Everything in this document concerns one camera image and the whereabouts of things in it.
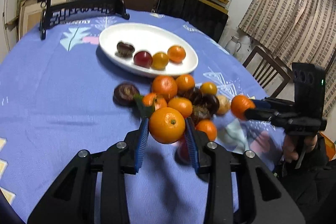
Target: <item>white thermos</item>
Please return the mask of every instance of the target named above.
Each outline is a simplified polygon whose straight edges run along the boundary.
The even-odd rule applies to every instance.
[[[229,52],[231,55],[235,55],[236,52],[240,50],[242,47],[241,43],[239,42],[238,37],[232,37],[231,40],[226,44],[225,49]]]

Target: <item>table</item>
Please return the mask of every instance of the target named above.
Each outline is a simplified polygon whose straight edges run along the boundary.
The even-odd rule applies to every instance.
[[[130,22],[155,25],[185,39],[196,51],[196,83],[213,81],[220,94],[266,96],[252,75],[212,39],[189,23],[164,15],[129,11]],[[93,13],[91,18],[58,25],[41,41],[36,26],[0,66],[0,137],[7,143],[0,159],[8,162],[0,186],[16,194],[12,206],[26,221],[66,164],[81,149],[106,150],[140,125],[132,110],[112,101],[114,87],[134,82],[142,94],[151,79],[128,73],[104,55],[102,30],[126,22]],[[264,122],[239,122],[231,112],[215,117],[217,142],[227,149],[254,150],[273,169],[281,157],[284,133]],[[191,166],[174,160],[176,146],[148,138],[142,168],[125,178],[132,224],[203,223],[207,183]],[[233,181],[234,208],[238,207]]]

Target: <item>tangerine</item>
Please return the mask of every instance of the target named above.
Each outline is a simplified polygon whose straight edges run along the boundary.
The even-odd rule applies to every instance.
[[[162,95],[166,101],[177,95],[177,84],[173,77],[159,75],[152,83],[152,92]]]
[[[156,110],[148,123],[149,132],[159,143],[170,144],[182,138],[185,121],[180,112],[170,107]]]
[[[217,86],[213,82],[205,82],[201,85],[200,90],[203,94],[217,94]]]
[[[217,137],[217,128],[213,122],[210,120],[202,120],[200,121],[196,127],[196,130],[203,131],[209,138],[210,142],[213,142]]]
[[[177,92],[183,95],[187,90],[195,87],[195,80],[191,75],[180,75],[176,78]]]
[[[187,98],[175,97],[171,99],[167,105],[180,112],[183,118],[187,118],[193,112],[193,104]]]
[[[167,107],[167,102],[165,98],[158,96],[156,93],[148,93],[142,98],[142,102],[145,106],[151,106],[154,103],[155,110]]]
[[[255,108],[255,104],[245,95],[234,96],[231,101],[231,112],[238,119],[245,120],[245,111],[249,108]]]
[[[170,61],[173,61],[175,63],[181,63],[182,60],[185,58],[185,50],[179,45],[174,45],[168,49],[167,55]]]

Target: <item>patterned curtain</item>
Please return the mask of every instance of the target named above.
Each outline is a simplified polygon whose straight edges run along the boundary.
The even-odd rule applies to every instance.
[[[325,69],[336,48],[336,0],[253,0],[239,27],[288,67],[302,62]],[[326,79],[327,112],[335,103],[334,80],[335,65]]]
[[[336,61],[330,67],[325,78],[325,104],[324,116],[326,117],[336,103]]]

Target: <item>black gripper frame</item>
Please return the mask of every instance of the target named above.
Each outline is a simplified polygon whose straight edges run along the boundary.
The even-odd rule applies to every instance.
[[[196,131],[190,118],[186,134],[197,147],[197,174],[209,174],[204,224],[304,224],[305,219],[278,179],[253,151],[227,151]],[[239,210],[232,205],[231,172],[236,173]]]
[[[97,173],[102,172],[100,223],[129,222],[124,174],[135,175],[135,149],[142,127],[104,152],[79,151],[38,202],[28,224],[94,224]]]

